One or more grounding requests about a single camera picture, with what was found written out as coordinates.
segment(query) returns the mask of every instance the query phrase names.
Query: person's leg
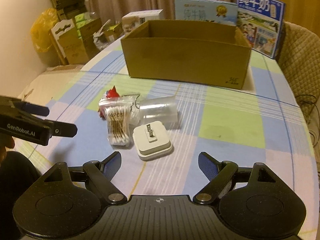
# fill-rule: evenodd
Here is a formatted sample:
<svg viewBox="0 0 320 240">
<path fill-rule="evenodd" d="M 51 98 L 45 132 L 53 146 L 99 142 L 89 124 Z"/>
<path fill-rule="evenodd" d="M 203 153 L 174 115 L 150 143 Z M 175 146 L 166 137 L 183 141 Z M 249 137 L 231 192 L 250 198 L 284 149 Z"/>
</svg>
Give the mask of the person's leg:
<svg viewBox="0 0 320 240">
<path fill-rule="evenodd" d="M 7 152 L 0 166 L 0 239 L 20 238 L 12 208 L 15 201 L 40 177 L 36 168 L 24 155 Z"/>
</svg>

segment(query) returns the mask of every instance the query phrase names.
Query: open cardboard box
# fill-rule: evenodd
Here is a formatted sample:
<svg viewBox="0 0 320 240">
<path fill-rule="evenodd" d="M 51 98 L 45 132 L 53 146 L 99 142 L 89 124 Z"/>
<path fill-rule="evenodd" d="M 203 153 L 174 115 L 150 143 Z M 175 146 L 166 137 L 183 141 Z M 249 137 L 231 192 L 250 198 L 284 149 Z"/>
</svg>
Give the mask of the open cardboard box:
<svg viewBox="0 0 320 240">
<path fill-rule="evenodd" d="M 122 30 L 122 23 L 119 23 L 117 25 L 113 25 L 113 26 L 109 26 L 108 29 L 106 31 L 103 32 L 105 38 L 107 39 L 107 41 L 115 41 L 116 39 L 118 39 L 121 34 L 123 33 Z"/>
<path fill-rule="evenodd" d="M 239 28 L 212 22 L 150 20 L 121 40 L 131 77 L 241 89 L 251 47 Z"/>
</svg>

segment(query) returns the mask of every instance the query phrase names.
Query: chair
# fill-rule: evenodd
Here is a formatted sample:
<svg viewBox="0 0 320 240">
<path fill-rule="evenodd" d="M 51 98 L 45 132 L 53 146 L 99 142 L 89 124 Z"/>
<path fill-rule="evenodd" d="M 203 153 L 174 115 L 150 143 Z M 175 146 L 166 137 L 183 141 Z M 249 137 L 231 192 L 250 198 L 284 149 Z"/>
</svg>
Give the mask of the chair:
<svg viewBox="0 0 320 240">
<path fill-rule="evenodd" d="M 289 22 L 284 22 L 283 33 L 277 62 L 308 122 L 320 96 L 320 38 Z"/>
</svg>

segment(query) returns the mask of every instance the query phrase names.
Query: blue milk box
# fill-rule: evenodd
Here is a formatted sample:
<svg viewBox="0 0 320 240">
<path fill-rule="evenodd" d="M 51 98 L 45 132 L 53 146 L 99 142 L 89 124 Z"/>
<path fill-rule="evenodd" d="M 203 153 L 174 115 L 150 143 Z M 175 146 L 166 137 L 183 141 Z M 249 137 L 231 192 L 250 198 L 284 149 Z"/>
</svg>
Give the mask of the blue milk box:
<svg viewBox="0 0 320 240">
<path fill-rule="evenodd" d="M 236 26 L 236 3 L 218 0 L 174 0 L 176 20 L 209 21 Z"/>
</svg>

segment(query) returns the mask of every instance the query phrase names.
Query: plastic cup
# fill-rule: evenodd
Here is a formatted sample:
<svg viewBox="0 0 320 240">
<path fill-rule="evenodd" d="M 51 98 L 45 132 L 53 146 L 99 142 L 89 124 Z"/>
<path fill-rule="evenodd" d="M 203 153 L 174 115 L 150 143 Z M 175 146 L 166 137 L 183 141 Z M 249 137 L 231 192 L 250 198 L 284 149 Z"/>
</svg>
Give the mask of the plastic cup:
<svg viewBox="0 0 320 240">
<path fill-rule="evenodd" d="M 175 97 L 142 100 L 139 105 L 141 124 L 155 121 L 160 121 L 162 123 L 178 121 Z"/>
</svg>

